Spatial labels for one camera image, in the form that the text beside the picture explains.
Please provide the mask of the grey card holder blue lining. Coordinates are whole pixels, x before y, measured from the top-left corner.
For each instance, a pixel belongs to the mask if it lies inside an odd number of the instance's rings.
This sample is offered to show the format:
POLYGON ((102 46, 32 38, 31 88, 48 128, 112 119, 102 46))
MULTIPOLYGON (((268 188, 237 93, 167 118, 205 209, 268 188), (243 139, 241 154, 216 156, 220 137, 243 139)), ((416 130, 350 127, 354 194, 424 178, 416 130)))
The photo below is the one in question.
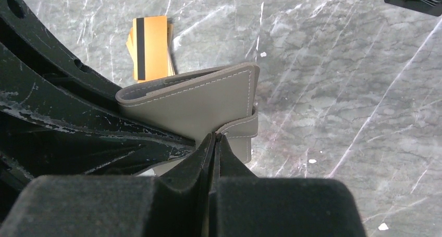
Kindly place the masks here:
POLYGON ((115 98, 126 117, 196 145, 211 132, 223 134, 235 156, 248 163, 259 128, 254 102, 259 74, 255 63, 221 66, 134 84, 115 98))

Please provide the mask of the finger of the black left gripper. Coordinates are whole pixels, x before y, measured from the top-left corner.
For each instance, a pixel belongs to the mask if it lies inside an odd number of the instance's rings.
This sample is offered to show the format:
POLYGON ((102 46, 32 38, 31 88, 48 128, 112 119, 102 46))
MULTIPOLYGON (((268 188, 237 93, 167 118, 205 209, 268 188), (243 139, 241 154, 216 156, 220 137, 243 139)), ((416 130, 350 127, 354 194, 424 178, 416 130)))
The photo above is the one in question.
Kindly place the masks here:
POLYGON ((44 175, 136 175, 195 143, 52 85, 1 46, 1 207, 44 175))
POLYGON ((121 88, 84 64, 44 26, 23 0, 1 0, 1 43, 54 85, 110 111, 121 88))

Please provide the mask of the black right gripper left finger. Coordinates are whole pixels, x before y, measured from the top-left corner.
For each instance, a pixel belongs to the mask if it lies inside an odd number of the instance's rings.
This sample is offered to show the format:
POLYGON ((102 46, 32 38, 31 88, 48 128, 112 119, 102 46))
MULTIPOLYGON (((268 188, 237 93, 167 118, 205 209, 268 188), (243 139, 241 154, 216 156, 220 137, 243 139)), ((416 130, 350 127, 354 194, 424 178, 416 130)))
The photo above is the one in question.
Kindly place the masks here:
POLYGON ((160 177, 42 176, 20 193, 1 236, 203 236, 216 135, 160 177))

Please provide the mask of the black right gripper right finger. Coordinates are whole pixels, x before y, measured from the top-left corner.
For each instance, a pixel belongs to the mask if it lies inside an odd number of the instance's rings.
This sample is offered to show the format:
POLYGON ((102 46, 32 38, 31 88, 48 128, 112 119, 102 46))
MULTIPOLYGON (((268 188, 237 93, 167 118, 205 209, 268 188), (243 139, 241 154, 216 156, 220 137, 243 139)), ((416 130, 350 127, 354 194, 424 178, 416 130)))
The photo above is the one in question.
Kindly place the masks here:
POLYGON ((365 236, 354 197, 340 181, 259 178, 223 135, 214 148, 209 236, 365 236))

